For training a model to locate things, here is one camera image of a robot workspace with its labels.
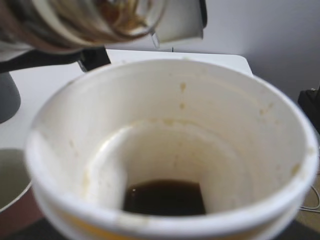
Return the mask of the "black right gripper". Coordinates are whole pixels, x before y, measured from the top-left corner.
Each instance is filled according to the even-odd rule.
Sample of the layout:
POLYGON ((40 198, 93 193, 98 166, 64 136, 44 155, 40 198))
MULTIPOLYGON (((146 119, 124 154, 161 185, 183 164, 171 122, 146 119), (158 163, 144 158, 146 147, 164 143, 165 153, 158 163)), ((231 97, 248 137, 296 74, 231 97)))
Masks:
POLYGON ((83 49, 70 54, 50 54, 32 50, 18 57, 0 63, 0 72, 6 73, 28 68, 67 65, 79 63, 83 72, 88 72, 110 64, 110 59, 104 47, 83 49))

